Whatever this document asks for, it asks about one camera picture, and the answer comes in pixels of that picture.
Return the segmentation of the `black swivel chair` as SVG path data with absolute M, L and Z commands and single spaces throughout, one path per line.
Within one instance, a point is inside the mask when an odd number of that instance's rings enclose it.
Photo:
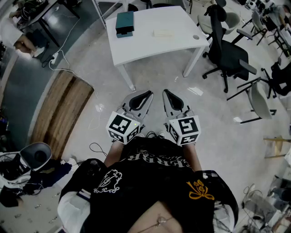
M 267 84 L 269 85 L 269 92 L 267 98 L 271 96 L 271 91 L 274 92 L 273 98 L 280 96 L 287 96 L 291 92 L 291 63 L 285 68 L 281 69 L 281 58 L 279 57 L 277 62 L 271 66 L 271 77 L 268 75 L 265 68 L 261 68 L 262 72 L 265 72 L 268 79 Z

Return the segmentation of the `teal drawer box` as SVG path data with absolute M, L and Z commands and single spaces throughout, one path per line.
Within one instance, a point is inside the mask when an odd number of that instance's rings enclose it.
M 117 14 L 115 24 L 117 38 L 133 36 L 134 31 L 134 12 L 122 12 Z

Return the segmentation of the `white rectangular block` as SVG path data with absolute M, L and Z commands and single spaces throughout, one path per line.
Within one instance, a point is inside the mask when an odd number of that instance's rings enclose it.
M 174 31 L 167 29 L 154 29 L 153 36 L 154 37 L 173 37 L 175 35 Z

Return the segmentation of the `wooden floor panel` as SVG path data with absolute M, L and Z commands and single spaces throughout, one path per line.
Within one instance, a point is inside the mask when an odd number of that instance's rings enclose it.
M 60 71 L 45 96 L 30 142 L 44 142 L 60 160 L 72 130 L 94 89 L 68 71 Z

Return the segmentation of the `person's left forearm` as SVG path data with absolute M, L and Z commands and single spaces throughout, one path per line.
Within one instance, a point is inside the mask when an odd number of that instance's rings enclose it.
M 106 167 L 110 167 L 116 162 L 119 162 L 122 151 L 124 148 L 124 144 L 119 141 L 114 141 L 111 145 L 111 148 L 106 156 L 104 164 Z

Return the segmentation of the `black office chair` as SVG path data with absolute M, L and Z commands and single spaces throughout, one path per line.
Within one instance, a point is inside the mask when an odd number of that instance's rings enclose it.
M 204 73 L 202 78 L 206 79 L 208 74 L 222 71 L 221 76 L 225 84 L 224 92 L 227 93 L 228 77 L 239 77 L 247 81 L 250 73 L 253 75 L 257 74 L 256 68 L 249 64 L 247 51 L 236 45 L 243 37 L 252 40 L 252 36 L 241 29 L 237 29 L 238 36 L 232 42 L 223 40 L 226 29 L 222 27 L 221 22 L 226 19 L 225 10 L 222 6 L 216 4 L 208 7 L 207 11 L 211 18 L 212 43 L 210 50 L 205 52 L 203 57 L 207 56 L 216 65 L 216 68 Z

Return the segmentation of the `person's right forearm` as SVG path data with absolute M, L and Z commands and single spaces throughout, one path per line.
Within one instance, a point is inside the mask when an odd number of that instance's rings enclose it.
M 184 157 L 194 172 L 202 170 L 195 145 L 195 143 L 189 143 L 182 146 Z

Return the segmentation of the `person's black printed shirt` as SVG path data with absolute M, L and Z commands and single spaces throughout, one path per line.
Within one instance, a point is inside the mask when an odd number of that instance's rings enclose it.
M 110 167 L 83 161 L 57 211 L 65 233 L 231 233 L 239 208 L 215 171 L 192 170 L 182 146 L 135 137 Z

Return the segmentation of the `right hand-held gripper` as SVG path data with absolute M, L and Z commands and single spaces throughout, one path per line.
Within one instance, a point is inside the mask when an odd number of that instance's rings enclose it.
M 201 134 L 199 117 L 194 114 L 188 100 L 178 92 L 164 89 L 164 110 L 167 115 L 167 131 L 178 146 L 195 143 Z

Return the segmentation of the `dark blue cloth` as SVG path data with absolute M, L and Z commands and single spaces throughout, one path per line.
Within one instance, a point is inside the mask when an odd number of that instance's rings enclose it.
M 29 183 L 40 185 L 39 187 L 52 187 L 57 181 L 70 172 L 72 165 L 50 159 L 42 168 L 31 171 Z

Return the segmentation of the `wooden stool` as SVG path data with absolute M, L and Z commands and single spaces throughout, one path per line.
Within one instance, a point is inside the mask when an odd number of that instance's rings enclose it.
M 268 158 L 280 158 L 280 157 L 285 157 L 288 155 L 289 152 L 291 152 L 291 139 L 284 139 L 282 137 L 275 137 L 275 138 L 263 138 L 265 142 L 272 142 L 274 143 L 274 155 L 265 155 L 265 159 Z M 283 143 L 289 143 L 290 148 L 288 150 L 288 153 L 286 154 L 281 154 L 282 148 L 283 148 Z

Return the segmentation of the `grey chair with thin legs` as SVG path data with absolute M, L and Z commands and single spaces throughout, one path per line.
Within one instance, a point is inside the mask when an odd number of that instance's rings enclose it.
M 260 17 L 260 14 L 254 10 L 252 12 L 252 15 L 251 15 L 251 19 L 248 20 L 243 26 L 242 28 L 244 28 L 246 25 L 252 23 L 253 24 L 253 27 L 252 27 L 252 30 L 251 30 L 251 33 L 253 33 L 252 37 L 258 35 L 258 34 L 261 34 L 261 38 L 260 40 L 257 42 L 256 45 L 259 45 L 260 42 L 262 41 L 262 39 L 266 36 L 268 30 L 267 28 L 262 24 L 261 22 L 261 17 Z

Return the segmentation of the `black table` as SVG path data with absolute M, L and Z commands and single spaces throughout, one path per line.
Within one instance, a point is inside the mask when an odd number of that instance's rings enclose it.
M 52 34 L 52 29 L 60 24 L 61 20 L 64 18 L 77 18 L 79 20 L 80 16 L 67 4 L 66 0 L 45 0 L 45 8 L 43 8 L 35 18 L 19 25 L 19 29 L 24 31 L 31 26 L 38 24 L 50 40 L 60 48 L 60 45 L 55 38 L 55 34 Z

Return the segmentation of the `grey seat with hole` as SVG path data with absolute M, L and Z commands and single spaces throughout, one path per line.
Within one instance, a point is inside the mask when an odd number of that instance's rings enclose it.
M 23 148 L 20 156 L 31 170 L 37 171 L 51 159 L 52 150 L 44 142 L 35 142 Z

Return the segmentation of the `beige shell chair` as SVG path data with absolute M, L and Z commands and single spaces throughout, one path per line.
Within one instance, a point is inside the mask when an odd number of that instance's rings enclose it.
M 211 18 L 209 17 L 208 13 L 205 13 L 204 15 L 198 15 L 197 19 L 198 19 L 197 26 L 201 28 L 202 32 L 205 35 L 208 35 L 207 40 L 209 40 L 212 34 Z M 230 34 L 234 29 L 237 28 L 239 24 L 240 24 L 239 15 L 234 12 L 227 12 L 226 20 L 222 22 L 222 26 L 226 30 L 225 35 Z

